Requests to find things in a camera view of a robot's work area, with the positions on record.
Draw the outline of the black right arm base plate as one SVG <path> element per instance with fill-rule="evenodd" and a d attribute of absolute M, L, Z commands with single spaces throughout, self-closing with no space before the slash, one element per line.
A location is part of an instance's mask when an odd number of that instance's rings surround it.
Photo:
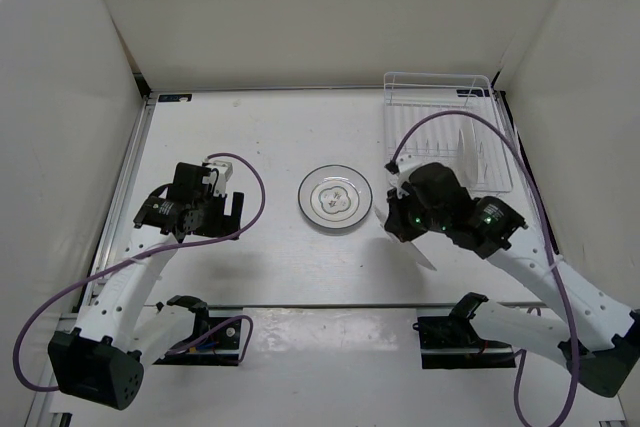
<path fill-rule="evenodd" d="M 468 323 L 450 316 L 422 316 L 412 325 L 418 334 L 424 370 L 511 369 L 512 346 L 479 337 Z"/>

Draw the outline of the white plate teal clover design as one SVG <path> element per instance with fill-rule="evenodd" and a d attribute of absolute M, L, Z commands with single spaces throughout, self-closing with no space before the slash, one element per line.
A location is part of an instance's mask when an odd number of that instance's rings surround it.
<path fill-rule="evenodd" d="M 302 179 L 297 203 L 308 224 L 338 234 L 356 229 L 367 218 L 373 206 L 373 190 L 356 169 L 328 164 Z"/>

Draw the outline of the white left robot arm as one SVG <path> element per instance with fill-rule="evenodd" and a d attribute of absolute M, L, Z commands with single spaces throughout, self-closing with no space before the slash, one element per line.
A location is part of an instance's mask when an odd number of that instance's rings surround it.
<path fill-rule="evenodd" d="M 180 347 L 198 347 L 210 333 L 206 303 L 177 295 L 154 318 L 139 320 L 161 273 L 189 235 L 218 239 L 240 228 L 244 196 L 226 193 L 228 161 L 179 163 L 171 183 L 154 190 L 134 218 L 132 263 L 109 275 L 97 298 L 47 352 L 59 390 L 116 410 L 137 396 L 145 371 Z"/>

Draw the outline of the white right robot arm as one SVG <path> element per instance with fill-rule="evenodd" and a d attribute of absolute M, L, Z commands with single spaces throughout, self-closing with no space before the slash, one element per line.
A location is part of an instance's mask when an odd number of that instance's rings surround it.
<path fill-rule="evenodd" d="M 472 197 L 449 167 L 402 158 L 390 161 L 384 230 L 411 245 L 426 233 L 446 236 L 502 270 L 555 313 L 534 318 L 478 293 L 450 311 L 449 334 L 460 346 L 499 341 L 571 369 L 578 382 L 606 398 L 616 396 L 639 361 L 639 314 L 603 293 L 561 258 L 548 260 L 543 236 L 494 196 Z"/>

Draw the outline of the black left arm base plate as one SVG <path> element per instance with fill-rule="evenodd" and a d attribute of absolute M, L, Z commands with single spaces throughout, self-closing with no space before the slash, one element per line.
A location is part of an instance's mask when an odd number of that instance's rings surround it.
<path fill-rule="evenodd" d="M 196 322 L 194 334 L 156 360 L 163 366 L 237 367 L 245 359 L 254 332 L 254 321 L 246 314 L 209 317 Z"/>

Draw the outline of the white plate green red rim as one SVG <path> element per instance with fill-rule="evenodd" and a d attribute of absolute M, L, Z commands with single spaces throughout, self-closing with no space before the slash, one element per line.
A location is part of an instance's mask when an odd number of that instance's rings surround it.
<path fill-rule="evenodd" d="M 414 188 L 409 185 L 409 177 L 424 164 L 411 161 L 403 165 L 396 164 L 398 172 L 395 186 L 387 191 L 386 206 L 383 211 L 374 206 L 374 214 L 391 241 L 417 265 L 436 271 L 432 262 L 414 244 L 414 241 L 427 232 L 430 225 L 429 215 L 422 206 Z"/>

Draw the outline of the aluminium table edge rail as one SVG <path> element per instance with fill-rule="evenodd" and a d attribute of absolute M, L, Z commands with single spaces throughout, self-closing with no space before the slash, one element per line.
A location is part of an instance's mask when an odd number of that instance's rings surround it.
<path fill-rule="evenodd" d="M 149 99 L 149 94 L 142 97 L 142 104 L 138 109 L 137 118 L 113 190 L 113 196 L 104 221 L 99 243 L 97 244 L 87 275 L 102 272 L 116 252 L 115 238 L 118 224 L 124 209 L 124 204 L 127 203 L 129 183 L 138 169 L 141 156 L 140 150 L 144 146 L 148 132 L 148 124 L 153 114 L 153 106 L 155 105 L 155 102 L 149 101 Z M 51 401 L 52 398 L 48 393 L 36 393 L 27 420 L 25 421 L 25 426 L 68 426 L 71 415 L 50 413 L 49 406 Z"/>

